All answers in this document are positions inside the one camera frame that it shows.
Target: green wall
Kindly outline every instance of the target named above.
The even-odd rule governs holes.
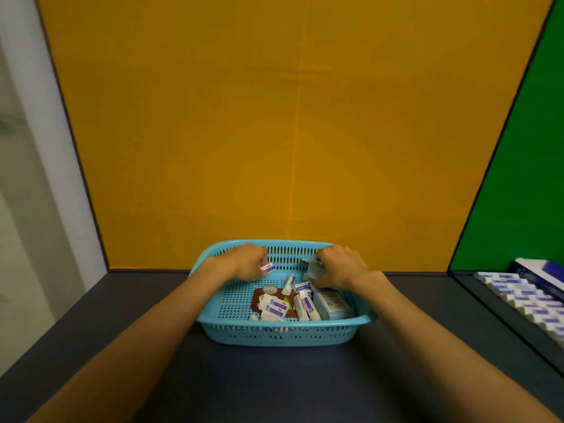
[[[451,270],[564,264],[564,0],[557,0]]]

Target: round sticker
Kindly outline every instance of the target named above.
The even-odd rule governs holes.
[[[276,294],[276,291],[278,291],[278,288],[276,287],[276,285],[268,284],[268,285],[264,285],[262,287],[262,290],[264,292],[266,292],[267,294],[272,295],[272,294]]]

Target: orange wall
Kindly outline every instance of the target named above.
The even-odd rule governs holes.
[[[443,271],[550,0],[39,0],[111,267]]]

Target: forearm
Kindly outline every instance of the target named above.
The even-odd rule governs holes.
[[[84,366],[30,423],[132,419],[229,268],[206,261]]]
[[[419,363],[457,420],[560,421],[512,379],[421,311],[381,273],[372,272],[371,276],[376,278],[364,285],[362,295]]]

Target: left hand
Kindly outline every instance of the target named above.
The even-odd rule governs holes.
[[[217,257],[221,264],[230,267],[232,277],[240,280],[255,280],[266,277],[261,267],[268,263],[268,252],[264,246],[249,243],[229,249]]]

